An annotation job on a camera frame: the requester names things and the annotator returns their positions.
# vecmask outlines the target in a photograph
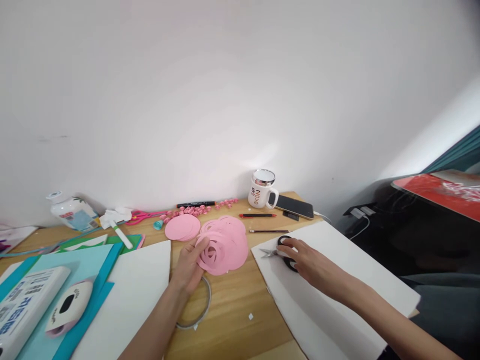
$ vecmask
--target teal curtain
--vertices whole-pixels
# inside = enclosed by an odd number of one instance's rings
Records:
[[[422,173],[433,173],[448,169],[465,171],[478,162],[480,162],[480,126],[477,126],[462,140],[448,149]]]

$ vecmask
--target white mug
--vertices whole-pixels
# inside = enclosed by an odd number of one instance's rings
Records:
[[[267,169],[257,169],[251,176],[248,203],[254,208],[261,209],[266,206],[273,209],[279,200],[279,192],[272,185],[275,182],[275,174]],[[275,194],[273,205],[269,204],[270,193]]]

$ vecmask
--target black scissors handle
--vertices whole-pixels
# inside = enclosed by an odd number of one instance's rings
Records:
[[[278,238],[278,241],[276,242],[276,244],[277,244],[277,245],[283,245],[282,239],[291,239],[291,238],[292,238],[291,236],[282,235],[282,236],[280,236],[280,237]],[[290,263],[290,262],[294,263],[295,260],[293,260],[292,258],[289,258],[289,257],[284,257],[284,258],[283,258],[283,262],[285,263],[285,265],[286,265],[290,270],[292,270],[293,272],[298,273],[298,270],[297,270],[296,268],[294,268],[294,267],[292,266],[292,264]]]

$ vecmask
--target white paper sheet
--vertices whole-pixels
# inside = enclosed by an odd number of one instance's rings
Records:
[[[76,348],[72,360],[116,360],[169,284],[170,241],[118,257],[108,277],[115,283]]]
[[[408,316],[420,295],[376,262],[326,221],[288,234],[302,239],[349,274],[370,285],[400,313]],[[312,287],[278,256],[261,258],[260,249],[273,250],[278,237],[251,249],[285,322],[309,360],[375,360],[387,345],[355,312]]]
[[[0,230],[0,240],[6,240],[3,242],[4,245],[10,245],[1,254],[6,254],[12,251],[18,244],[20,244],[23,240],[28,238],[34,231],[36,231],[38,227],[36,226],[25,226],[25,227],[17,227],[7,230]]]

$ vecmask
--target pink scissors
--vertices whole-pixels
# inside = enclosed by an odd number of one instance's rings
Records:
[[[160,216],[166,214],[166,211],[157,211],[157,212],[145,212],[141,210],[134,210],[131,212],[131,220],[128,220],[125,224],[126,225],[135,225],[142,222],[145,219],[153,218],[156,216]]]

